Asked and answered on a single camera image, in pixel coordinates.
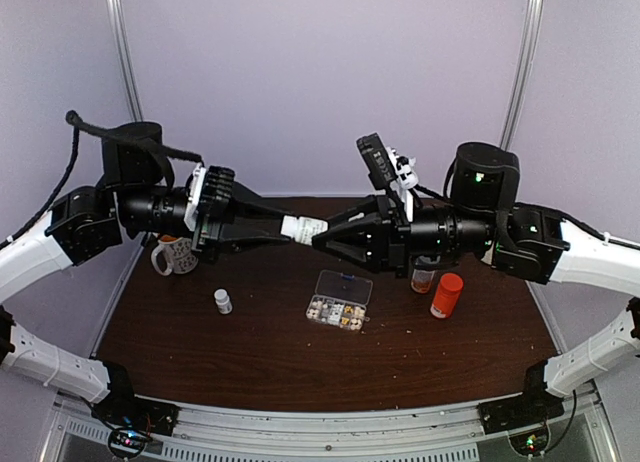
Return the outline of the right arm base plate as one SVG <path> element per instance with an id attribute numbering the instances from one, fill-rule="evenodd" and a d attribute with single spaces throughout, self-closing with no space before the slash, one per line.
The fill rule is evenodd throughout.
<path id="1" fill-rule="evenodd" d="M 551 447 L 549 421 L 564 414 L 562 399 L 537 398 L 523 394 L 478 405 L 484 433 L 506 434 L 511 449 L 533 458 Z"/>

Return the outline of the aluminium frame post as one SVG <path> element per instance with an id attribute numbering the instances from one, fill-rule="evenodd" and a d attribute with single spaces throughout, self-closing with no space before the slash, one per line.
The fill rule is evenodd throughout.
<path id="1" fill-rule="evenodd" d="M 168 160 L 153 147 L 162 145 L 162 128 L 144 119 L 142 104 L 134 75 L 122 0 L 106 0 L 107 11 L 117 58 L 125 89 L 125 101 L 132 121 L 109 131 L 102 142 L 105 189 L 119 203 L 141 198 L 158 190 L 164 180 L 174 177 Z"/>
<path id="2" fill-rule="evenodd" d="M 544 0 L 527 0 L 516 72 L 499 144 L 503 150 L 510 150 L 513 144 L 538 46 L 543 10 Z"/>

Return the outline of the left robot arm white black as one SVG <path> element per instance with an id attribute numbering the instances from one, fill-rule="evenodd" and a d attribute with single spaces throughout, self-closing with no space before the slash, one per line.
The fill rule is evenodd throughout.
<path id="1" fill-rule="evenodd" d="M 44 206 L 2 242 L 3 300 L 121 244 L 124 235 L 187 238 L 190 249 L 207 262 L 222 253 L 289 243 L 286 236 L 238 222 L 280 222 L 285 211 L 237 182 L 233 170 L 206 166 L 200 155 L 164 145 L 159 124 L 135 122 L 106 129 L 81 121 L 75 112 L 69 113 L 68 122 L 73 158 L 81 134 L 100 138 L 103 174 L 96 185 L 66 195 L 55 187 Z M 46 343 L 7 311 L 1 313 L 1 366 L 80 397 L 123 426 L 143 418 L 143 403 L 123 366 Z"/>

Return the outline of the front aluminium rail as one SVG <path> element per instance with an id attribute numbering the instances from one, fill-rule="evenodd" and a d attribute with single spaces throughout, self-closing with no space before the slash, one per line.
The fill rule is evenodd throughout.
<path id="1" fill-rule="evenodd" d="M 592 383 L 564 415 L 488 433 L 477 402 L 365 412 L 265 412 L 181 403 L 170 435 L 156 435 L 139 461 L 527 461 L 542 435 L 541 461 L 618 461 L 611 425 Z"/>

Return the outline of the small white pill bottle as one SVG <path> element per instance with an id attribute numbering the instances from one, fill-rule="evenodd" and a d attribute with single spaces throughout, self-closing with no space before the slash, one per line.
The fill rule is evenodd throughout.
<path id="1" fill-rule="evenodd" d="M 228 315 L 233 310 L 233 305 L 229 293 L 225 289 L 217 289 L 214 293 L 214 301 L 220 314 Z"/>

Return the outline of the left aluminium frame post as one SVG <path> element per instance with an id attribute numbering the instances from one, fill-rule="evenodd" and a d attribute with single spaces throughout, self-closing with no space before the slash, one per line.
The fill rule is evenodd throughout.
<path id="1" fill-rule="evenodd" d="M 125 89 L 125 101 L 132 121 L 109 131 L 102 142 L 105 189 L 119 203 L 141 198 L 158 190 L 164 180 L 174 177 L 168 160 L 153 147 L 162 145 L 162 128 L 144 119 L 142 104 L 134 75 L 122 0 L 106 0 L 107 11 L 117 58 Z"/>

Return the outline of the right aluminium frame post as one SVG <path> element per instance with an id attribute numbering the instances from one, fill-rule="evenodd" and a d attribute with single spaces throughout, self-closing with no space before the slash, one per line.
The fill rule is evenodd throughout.
<path id="1" fill-rule="evenodd" d="M 503 150 L 510 150 L 513 144 L 538 46 L 543 10 L 544 0 L 527 0 L 516 72 L 499 144 Z"/>

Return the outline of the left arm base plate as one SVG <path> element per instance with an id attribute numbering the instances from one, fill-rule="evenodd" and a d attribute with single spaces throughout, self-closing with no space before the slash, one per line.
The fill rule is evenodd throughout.
<path id="1" fill-rule="evenodd" d="M 157 436 L 171 436 L 179 407 L 138 396 L 108 396 L 99 403 L 85 401 L 91 415 L 108 429 L 107 448 L 120 460 L 140 456 Z"/>

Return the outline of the orange pill bottle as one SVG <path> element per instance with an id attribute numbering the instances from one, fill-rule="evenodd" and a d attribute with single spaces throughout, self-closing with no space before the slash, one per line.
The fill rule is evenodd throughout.
<path id="1" fill-rule="evenodd" d="M 464 288 L 463 279 L 455 273 L 445 273 L 440 277 L 430 307 L 431 314 L 438 319 L 449 318 Z"/>

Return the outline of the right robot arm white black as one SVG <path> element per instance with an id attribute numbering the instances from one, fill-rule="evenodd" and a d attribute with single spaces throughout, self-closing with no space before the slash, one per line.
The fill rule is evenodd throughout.
<path id="1" fill-rule="evenodd" d="M 357 142 L 378 195 L 332 217 L 314 249 L 372 273 L 407 275 L 453 267 L 472 254 L 510 276 L 546 284 L 582 283 L 630 295 L 606 328 L 567 353 L 527 370 L 513 401 L 519 422 L 551 406 L 639 350 L 639 246 L 599 232 L 557 209 L 516 200 L 518 157 L 495 145 L 465 142 L 450 165 L 438 204 L 407 215 L 391 189 L 391 161 L 375 135 Z"/>

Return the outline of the amber bottle with grey cap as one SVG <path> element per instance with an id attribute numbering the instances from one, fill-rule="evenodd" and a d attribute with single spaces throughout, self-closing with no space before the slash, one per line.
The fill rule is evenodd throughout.
<path id="1" fill-rule="evenodd" d="M 435 275 L 434 270 L 414 268 L 410 280 L 411 289 L 418 294 L 427 294 L 431 290 Z"/>

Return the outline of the floral mug with orange liquid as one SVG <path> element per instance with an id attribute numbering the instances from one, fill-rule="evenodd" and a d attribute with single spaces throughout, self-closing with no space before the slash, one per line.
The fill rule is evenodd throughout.
<path id="1" fill-rule="evenodd" d="M 198 259 L 191 251 L 192 240 L 187 237 L 161 235 L 152 250 L 150 261 L 161 276 L 186 275 L 198 266 Z"/>

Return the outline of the clear plastic pill organizer box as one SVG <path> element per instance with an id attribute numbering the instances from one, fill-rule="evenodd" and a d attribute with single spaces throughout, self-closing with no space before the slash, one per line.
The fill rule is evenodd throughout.
<path id="1" fill-rule="evenodd" d="M 367 318 L 373 282 L 351 274 L 322 270 L 306 318 L 321 325 L 359 332 Z"/>

